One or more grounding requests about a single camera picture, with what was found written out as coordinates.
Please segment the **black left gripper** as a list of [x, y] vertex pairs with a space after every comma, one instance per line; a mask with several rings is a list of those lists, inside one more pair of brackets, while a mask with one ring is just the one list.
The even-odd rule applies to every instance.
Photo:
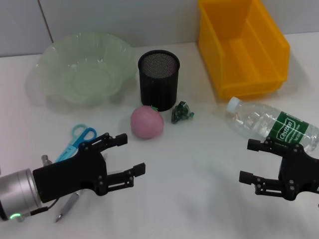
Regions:
[[134, 179], [146, 172], [145, 163], [123, 172], [107, 174], [102, 151], [128, 143], [127, 134], [112, 137], [105, 133], [86, 141], [71, 158], [33, 170], [41, 202], [47, 203], [81, 189], [98, 196], [134, 186]]

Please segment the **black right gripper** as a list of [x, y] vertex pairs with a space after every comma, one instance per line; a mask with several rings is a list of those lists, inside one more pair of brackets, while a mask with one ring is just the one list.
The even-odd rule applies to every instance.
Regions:
[[278, 180], [240, 171], [239, 182], [254, 185], [256, 195], [293, 201], [301, 192], [319, 193], [319, 160], [305, 153], [302, 145], [267, 137], [264, 141], [249, 139], [247, 149], [282, 157]]

